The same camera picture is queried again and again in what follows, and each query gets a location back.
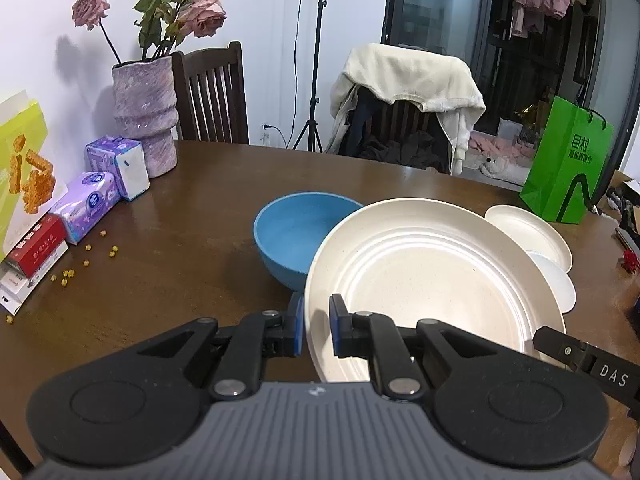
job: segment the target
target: artificial rose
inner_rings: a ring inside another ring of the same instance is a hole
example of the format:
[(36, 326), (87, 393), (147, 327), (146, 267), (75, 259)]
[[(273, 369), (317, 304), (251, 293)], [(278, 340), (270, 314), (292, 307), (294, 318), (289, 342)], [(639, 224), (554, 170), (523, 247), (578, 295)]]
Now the artificial rose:
[(226, 12), (219, 0), (190, 0), (178, 14), (180, 35), (196, 38), (213, 36), (225, 22)]
[(92, 30), (96, 25), (100, 25), (100, 19), (106, 18), (105, 10), (111, 6), (107, 0), (78, 0), (73, 6), (73, 19), (76, 27), (86, 25)]

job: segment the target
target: white jacket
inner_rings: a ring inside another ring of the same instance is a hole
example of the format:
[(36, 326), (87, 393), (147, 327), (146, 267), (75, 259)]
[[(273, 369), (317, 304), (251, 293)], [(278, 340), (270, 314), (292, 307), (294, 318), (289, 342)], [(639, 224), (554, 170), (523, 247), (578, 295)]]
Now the white jacket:
[(469, 134), (486, 109), (464, 61), (377, 43), (354, 48), (331, 90), (335, 122), (327, 145), (329, 153), (336, 153), (340, 147), (349, 126), (348, 113), (358, 103), (360, 86), (385, 103), (406, 100), (421, 112), (436, 112), (452, 147), (451, 172), (462, 172)]

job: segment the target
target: white plate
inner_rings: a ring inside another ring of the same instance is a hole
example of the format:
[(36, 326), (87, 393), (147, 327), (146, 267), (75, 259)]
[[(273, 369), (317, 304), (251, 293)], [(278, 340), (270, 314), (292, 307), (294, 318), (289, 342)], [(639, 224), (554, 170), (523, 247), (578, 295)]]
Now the white plate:
[(527, 251), (527, 254), (538, 266), (546, 282), (551, 287), (551, 291), (558, 302), (560, 312), (563, 314), (570, 312), (575, 306), (575, 287), (569, 275), (544, 254), (537, 253), (536, 251)]
[(407, 327), (435, 318), (536, 357), (536, 329), (564, 332), (554, 295), (525, 251), (481, 216), (436, 200), (360, 209), (329, 233), (311, 264), (305, 325), (316, 370), (323, 381), (366, 381), (366, 362), (334, 356), (335, 292), (350, 312), (379, 312)]
[(525, 251), (536, 251), (569, 272), (574, 264), (569, 246), (542, 218), (513, 205), (494, 205), (484, 217), (507, 233)]

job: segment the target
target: wooden table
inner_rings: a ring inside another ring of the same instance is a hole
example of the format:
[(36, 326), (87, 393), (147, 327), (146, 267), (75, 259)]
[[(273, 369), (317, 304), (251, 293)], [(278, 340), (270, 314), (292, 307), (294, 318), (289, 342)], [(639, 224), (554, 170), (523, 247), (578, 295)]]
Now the wooden table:
[[(45, 279), (12, 325), (0, 322), (0, 419), (36, 463), (25, 408), (46, 379), (195, 317), (226, 325), (249, 312), (286, 307), (290, 293), (264, 268), (252, 236), (254, 217), (272, 199), (304, 190), (365, 204), (415, 196), (478, 214), (518, 201), (513, 191), (354, 158), (186, 140), (177, 147), (173, 171), (133, 202), (116, 205), (55, 265), (57, 275), (76, 271), (66, 288)], [(640, 342), (627, 316), (640, 289), (617, 266), (622, 249), (614, 228), (591, 214), (579, 226), (557, 226), (574, 255), (577, 306), (566, 326), (569, 334), (638, 362)], [(114, 244), (120, 251), (109, 258)], [(89, 267), (82, 266), (85, 259)], [(318, 380), (308, 356), (270, 363), (268, 376)], [(596, 455), (608, 472), (634, 426), (625, 413), (610, 402), (609, 429)], [(4, 456), (0, 466), (17, 477)]]

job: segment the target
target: red box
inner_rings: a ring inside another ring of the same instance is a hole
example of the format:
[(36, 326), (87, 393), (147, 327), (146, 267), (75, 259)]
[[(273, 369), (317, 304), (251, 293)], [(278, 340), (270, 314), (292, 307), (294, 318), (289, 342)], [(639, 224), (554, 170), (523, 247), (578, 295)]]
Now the red box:
[(9, 252), (4, 261), (17, 272), (30, 278), (47, 256), (65, 239), (65, 235), (62, 220), (47, 213)]

